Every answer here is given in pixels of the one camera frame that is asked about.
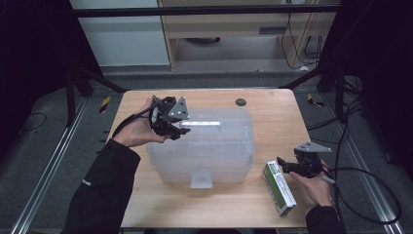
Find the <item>black sleeve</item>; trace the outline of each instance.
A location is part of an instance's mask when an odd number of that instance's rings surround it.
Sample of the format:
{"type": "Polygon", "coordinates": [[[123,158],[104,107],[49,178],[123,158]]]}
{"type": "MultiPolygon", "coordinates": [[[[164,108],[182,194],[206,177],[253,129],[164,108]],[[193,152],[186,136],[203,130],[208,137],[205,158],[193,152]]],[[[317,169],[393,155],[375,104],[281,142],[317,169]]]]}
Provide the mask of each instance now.
{"type": "Polygon", "coordinates": [[[335,208],[316,206],[306,216],[307,229],[310,234],[344,234],[335,208]]]}
{"type": "Polygon", "coordinates": [[[73,195],[61,233],[119,233],[139,162],[109,139],[73,195]]]}

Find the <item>wooden table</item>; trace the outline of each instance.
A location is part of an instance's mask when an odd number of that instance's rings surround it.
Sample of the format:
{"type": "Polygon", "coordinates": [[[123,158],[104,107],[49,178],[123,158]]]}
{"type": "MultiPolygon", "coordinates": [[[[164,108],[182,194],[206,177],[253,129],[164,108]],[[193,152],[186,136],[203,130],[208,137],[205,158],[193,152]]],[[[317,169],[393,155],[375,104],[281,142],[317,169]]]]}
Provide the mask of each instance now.
{"type": "Polygon", "coordinates": [[[280,217],[261,177],[268,161],[277,156],[296,162],[293,148],[309,140],[291,90],[151,90],[124,94],[114,129],[147,98],[186,97],[191,107],[236,107],[244,98],[252,118],[256,151],[242,183],[215,183],[211,189],[191,189],[189,183],[161,181],[152,168],[145,146],[134,148],[142,158],[122,227],[259,228],[305,227],[305,214],[314,205],[304,188],[289,175],[285,179],[298,206],[280,217]]]}

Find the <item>green and white box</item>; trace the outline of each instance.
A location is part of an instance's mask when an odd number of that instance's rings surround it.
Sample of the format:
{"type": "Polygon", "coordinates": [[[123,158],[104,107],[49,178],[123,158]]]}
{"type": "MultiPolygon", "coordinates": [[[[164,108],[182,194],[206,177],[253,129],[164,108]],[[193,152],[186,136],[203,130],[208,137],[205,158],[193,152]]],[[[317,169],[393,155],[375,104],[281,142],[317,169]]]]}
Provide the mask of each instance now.
{"type": "Polygon", "coordinates": [[[267,183],[279,215],[287,215],[297,203],[289,190],[288,184],[286,184],[277,161],[271,161],[265,165],[262,177],[267,183]]]}

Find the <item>person's left hand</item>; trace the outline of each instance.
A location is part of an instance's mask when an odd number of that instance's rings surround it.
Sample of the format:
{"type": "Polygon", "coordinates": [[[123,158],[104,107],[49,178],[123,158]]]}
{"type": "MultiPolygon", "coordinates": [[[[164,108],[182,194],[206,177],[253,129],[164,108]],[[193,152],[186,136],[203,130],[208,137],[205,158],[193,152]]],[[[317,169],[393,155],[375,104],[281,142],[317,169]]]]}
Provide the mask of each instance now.
{"type": "MultiPolygon", "coordinates": [[[[139,110],[135,111],[134,114],[150,107],[151,104],[152,98],[147,99],[146,103],[139,110]]],[[[155,134],[152,131],[148,118],[149,111],[126,125],[113,139],[126,147],[139,146],[148,142],[165,142],[169,136],[155,134]]]]}

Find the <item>white cabinet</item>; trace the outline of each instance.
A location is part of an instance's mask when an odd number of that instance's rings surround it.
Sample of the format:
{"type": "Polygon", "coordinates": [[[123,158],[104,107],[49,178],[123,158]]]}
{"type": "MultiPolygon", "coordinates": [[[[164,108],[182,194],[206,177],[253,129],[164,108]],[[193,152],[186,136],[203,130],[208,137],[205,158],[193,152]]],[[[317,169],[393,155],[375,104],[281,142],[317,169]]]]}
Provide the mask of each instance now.
{"type": "MultiPolygon", "coordinates": [[[[74,9],[158,7],[156,0],[70,0],[74,9]]],[[[101,67],[169,65],[160,17],[79,19],[101,67]]]]}

